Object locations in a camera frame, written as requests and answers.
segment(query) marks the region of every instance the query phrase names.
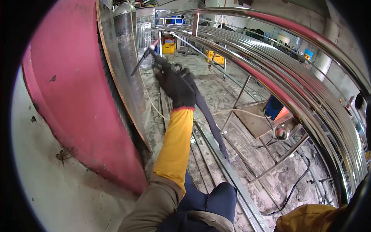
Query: yellow crate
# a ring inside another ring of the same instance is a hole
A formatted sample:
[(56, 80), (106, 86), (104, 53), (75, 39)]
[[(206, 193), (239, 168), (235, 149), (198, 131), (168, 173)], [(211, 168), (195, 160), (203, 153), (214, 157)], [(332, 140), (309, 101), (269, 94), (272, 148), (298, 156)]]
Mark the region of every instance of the yellow crate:
[(162, 53), (164, 54), (171, 54), (175, 51), (175, 43), (165, 43), (162, 46)]
[[(207, 55), (207, 57), (209, 57), (210, 59), (213, 59), (213, 56), (214, 56), (214, 52), (213, 51), (210, 51), (210, 50), (206, 50), (205, 54)], [(216, 54), (215, 57), (214, 57), (214, 61), (217, 62), (218, 64), (224, 64), (224, 57), (220, 56), (219, 54)]]

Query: red metal sheet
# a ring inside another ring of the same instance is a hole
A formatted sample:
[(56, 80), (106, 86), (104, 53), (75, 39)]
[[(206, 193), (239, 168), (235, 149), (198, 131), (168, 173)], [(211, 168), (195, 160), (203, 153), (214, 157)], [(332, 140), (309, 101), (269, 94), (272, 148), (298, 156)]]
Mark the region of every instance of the red metal sheet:
[(38, 112), (61, 144), (103, 178), (141, 194), (147, 183), (139, 153), (103, 71), (95, 0), (59, 0), (26, 49), (23, 70)]

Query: work glove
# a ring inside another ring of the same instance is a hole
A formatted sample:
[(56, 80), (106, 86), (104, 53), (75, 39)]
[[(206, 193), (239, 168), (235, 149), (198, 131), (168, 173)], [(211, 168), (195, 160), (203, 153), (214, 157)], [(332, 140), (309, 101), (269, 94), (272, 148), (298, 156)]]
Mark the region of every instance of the work glove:
[(188, 82), (193, 77), (189, 69), (174, 71), (166, 59), (155, 56), (155, 60), (156, 64), (152, 66), (153, 73), (160, 87), (173, 100), (173, 109), (190, 108), (194, 110), (196, 95), (191, 86), (192, 83)]

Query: white hose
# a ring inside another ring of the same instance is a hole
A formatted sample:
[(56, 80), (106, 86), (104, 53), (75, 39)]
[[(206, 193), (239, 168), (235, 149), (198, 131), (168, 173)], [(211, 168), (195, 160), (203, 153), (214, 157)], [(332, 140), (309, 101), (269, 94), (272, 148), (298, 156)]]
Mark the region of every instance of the white hose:
[[(221, 114), (221, 113), (225, 113), (225, 112), (228, 112), (228, 111), (241, 111), (241, 112), (244, 112), (244, 113), (250, 114), (250, 115), (255, 116), (255, 117), (258, 117), (258, 118), (265, 118), (264, 116), (260, 116), (260, 115), (257, 115), (257, 114), (254, 114), (254, 113), (248, 112), (248, 111), (246, 111), (246, 110), (240, 110), (240, 109), (227, 109), (227, 110), (222, 110), (222, 111), (219, 111), (219, 112), (213, 113), (213, 114), (211, 114), (211, 115), (214, 116), (214, 115)], [(205, 116), (203, 116), (203, 117), (199, 117), (199, 118), (195, 118), (194, 121), (199, 120), (199, 119), (203, 119), (203, 118), (205, 118)]]
[[(131, 13), (131, 7), (130, 7), (131, 5), (130, 5), (129, 0), (126, 0), (126, 1), (127, 1), (127, 3), (129, 4), (130, 20), (131, 20), (131, 33), (132, 33), (132, 35), (133, 35), (134, 49), (135, 49), (135, 51), (137, 51), (137, 47), (136, 47), (136, 45), (135, 45), (135, 37), (134, 37), (133, 15), (132, 15), (132, 13)], [(152, 100), (151, 100), (151, 98), (150, 98), (150, 95), (148, 94), (147, 88), (145, 87), (145, 84), (144, 84), (144, 80), (143, 80), (142, 74), (140, 73), (140, 70), (138, 70), (138, 71), (139, 71), (139, 74), (140, 74), (140, 78), (142, 79), (143, 87), (144, 87), (144, 89), (145, 89), (145, 92), (147, 93), (148, 99), (150, 100), (152, 107), (157, 111), (157, 113), (158, 113), (161, 117), (163, 117), (164, 119), (167, 120), (168, 118), (166, 118), (164, 115), (162, 115), (162, 114), (158, 111), (158, 109), (155, 107), (155, 105), (153, 104), (153, 102), (152, 102)]]

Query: welding machine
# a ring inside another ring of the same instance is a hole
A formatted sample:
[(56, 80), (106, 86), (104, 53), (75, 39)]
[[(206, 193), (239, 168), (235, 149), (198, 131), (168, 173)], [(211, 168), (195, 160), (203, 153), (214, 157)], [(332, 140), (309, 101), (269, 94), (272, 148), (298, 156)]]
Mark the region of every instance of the welding machine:
[(280, 117), (286, 115), (289, 110), (282, 105), (273, 95), (271, 95), (264, 107), (265, 114), (271, 116), (271, 119), (276, 121)]

